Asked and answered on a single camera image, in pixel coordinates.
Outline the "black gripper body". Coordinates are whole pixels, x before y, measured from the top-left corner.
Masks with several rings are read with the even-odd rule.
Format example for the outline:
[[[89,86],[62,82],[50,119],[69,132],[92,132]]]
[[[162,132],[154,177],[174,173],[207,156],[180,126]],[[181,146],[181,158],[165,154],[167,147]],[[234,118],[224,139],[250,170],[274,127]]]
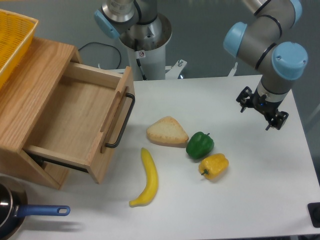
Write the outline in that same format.
[[[253,108],[257,110],[259,113],[264,115],[266,120],[271,120],[276,118],[276,114],[278,112],[278,107],[282,103],[282,101],[278,102],[270,102],[264,99],[259,95],[258,90],[256,89],[253,97],[251,98]]]

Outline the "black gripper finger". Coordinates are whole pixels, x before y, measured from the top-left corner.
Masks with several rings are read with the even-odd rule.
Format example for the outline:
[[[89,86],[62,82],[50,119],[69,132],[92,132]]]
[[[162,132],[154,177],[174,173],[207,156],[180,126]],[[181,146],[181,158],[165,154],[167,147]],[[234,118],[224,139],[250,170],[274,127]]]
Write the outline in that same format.
[[[243,113],[246,108],[253,107],[252,95],[252,90],[248,86],[246,86],[236,98],[236,102],[238,102],[241,106],[241,113]]]
[[[265,119],[267,120],[268,125],[265,128],[265,130],[268,131],[270,128],[275,128],[277,130],[280,130],[282,126],[285,124],[288,117],[289,117],[289,114],[285,111],[276,110],[274,112],[266,113]]]

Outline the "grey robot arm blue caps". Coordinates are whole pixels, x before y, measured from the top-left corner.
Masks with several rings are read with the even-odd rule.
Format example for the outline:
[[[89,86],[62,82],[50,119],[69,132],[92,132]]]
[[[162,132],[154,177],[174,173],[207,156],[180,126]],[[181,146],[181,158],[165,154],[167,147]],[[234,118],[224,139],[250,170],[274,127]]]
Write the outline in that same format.
[[[279,111],[279,105],[303,74],[308,54],[298,43],[277,44],[277,40],[300,19],[302,5],[298,0],[246,0],[244,4],[256,17],[255,22],[235,23],[223,47],[262,78],[255,91],[246,87],[236,100],[242,109],[261,113],[269,128],[280,129],[289,115]],[[165,78],[166,45],[172,27],[158,12],[155,0],[108,0],[95,11],[94,19],[105,35],[119,39],[126,47],[136,81]]]

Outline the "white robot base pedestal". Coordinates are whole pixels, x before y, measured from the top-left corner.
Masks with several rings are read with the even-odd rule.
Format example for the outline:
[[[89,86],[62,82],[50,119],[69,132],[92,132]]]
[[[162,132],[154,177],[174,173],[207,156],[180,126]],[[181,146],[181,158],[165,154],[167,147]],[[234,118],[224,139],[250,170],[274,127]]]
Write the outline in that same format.
[[[135,81],[182,78],[187,65],[185,60],[179,59],[174,65],[166,66],[166,45],[171,37],[172,25],[160,13],[152,23],[135,24],[120,35]]]

